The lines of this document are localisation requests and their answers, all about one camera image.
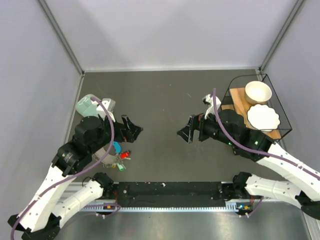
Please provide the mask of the red capped key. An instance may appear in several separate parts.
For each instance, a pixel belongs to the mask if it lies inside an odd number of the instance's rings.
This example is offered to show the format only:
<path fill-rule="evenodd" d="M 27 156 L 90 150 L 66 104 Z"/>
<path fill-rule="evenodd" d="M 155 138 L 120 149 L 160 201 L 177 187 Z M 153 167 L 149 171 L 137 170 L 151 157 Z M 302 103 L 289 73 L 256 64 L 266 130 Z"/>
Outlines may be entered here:
<path fill-rule="evenodd" d="M 119 154 L 119 158 L 121 160 L 130 160 L 131 159 L 131 151 L 127 150 Z"/>

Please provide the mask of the metal keyring with blue handle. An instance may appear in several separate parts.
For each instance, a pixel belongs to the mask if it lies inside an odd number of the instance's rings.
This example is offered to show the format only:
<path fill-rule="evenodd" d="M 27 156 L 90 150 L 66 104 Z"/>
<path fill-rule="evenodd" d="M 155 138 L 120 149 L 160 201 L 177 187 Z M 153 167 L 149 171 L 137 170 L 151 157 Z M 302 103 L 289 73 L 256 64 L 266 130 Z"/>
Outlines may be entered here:
<path fill-rule="evenodd" d="M 103 160 L 100 161 L 100 164 L 104 167 L 104 168 L 112 168 L 112 164 L 119 164 L 119 165 L 124 165 L 123 164 L 123 160 L 120 159 L 120 153 L 121 153 L 121 146 L 118 142 L 114 141 L 113 142 L 113 147 L 115 150 L 115 155 L 113 154 L 108 154 L 105 156 L 105 158 Z M 103 155 L 106 153 L 105 149 L 102 147 L 101 149 L 99 149 L 96 153 L 94 153 L 92 155 L 92 158 L 98 162 Z"/>

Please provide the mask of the green capped key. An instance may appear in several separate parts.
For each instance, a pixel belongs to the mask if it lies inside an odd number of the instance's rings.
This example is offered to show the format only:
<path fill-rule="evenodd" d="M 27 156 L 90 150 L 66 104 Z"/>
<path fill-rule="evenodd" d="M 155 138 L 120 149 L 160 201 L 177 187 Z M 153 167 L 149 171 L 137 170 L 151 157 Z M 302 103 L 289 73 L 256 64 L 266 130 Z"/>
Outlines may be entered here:
<path fill-rule="evenodd" d="M 125 170 L 125 166 L 122 164 L 118 164 L 117 167 L 121 172 Z"/>

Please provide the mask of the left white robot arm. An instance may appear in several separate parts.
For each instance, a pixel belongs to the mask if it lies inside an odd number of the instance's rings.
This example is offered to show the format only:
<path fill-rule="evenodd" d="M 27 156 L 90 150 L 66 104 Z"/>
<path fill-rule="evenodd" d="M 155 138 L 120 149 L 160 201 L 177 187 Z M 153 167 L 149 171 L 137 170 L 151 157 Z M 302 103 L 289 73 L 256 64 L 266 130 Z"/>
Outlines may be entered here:
<path fill-rule="evenodd" d="M 72 139 L 57 150 L 44 181 L 29 205 L 8 219 L 13 231 L 22 232 L 23 240 L 53 240 L 85 206 L 113 194 L 113 181 L 105 173 L 98 172 L 82 189 L 60 201 L 67 187 L 82 170 L 88 168 L 97 151 L 105 145 L 112 147 L 112 140 L 133 143 L 143 131 L 126 115 L 121 118 L 119 123 L 111 122 L 107 117 L 87 116 L 75 127 Z"/>

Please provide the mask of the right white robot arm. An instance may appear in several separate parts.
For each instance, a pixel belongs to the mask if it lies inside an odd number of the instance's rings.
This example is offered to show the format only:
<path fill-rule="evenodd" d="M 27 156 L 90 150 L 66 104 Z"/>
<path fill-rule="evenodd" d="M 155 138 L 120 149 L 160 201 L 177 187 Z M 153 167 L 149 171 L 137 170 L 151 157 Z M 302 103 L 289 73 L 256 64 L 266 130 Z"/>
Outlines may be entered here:
<path fill-rule="evenodd" d="M 232 146 L 236 155 L 273 170 L 285 181 L 261 178 L 241 172 L 233 179 L 233 192 L 239 198 L 261 196 L 289 203 L 308 216 L 320 218 L 320 173 L 285 151 L 276 141 L 259 130 L 246 127 L 244 118 L 231 109 L 218 115 L 191 115 L 185 127 L 177 131 L 192 143 L 209 138 Z"/>

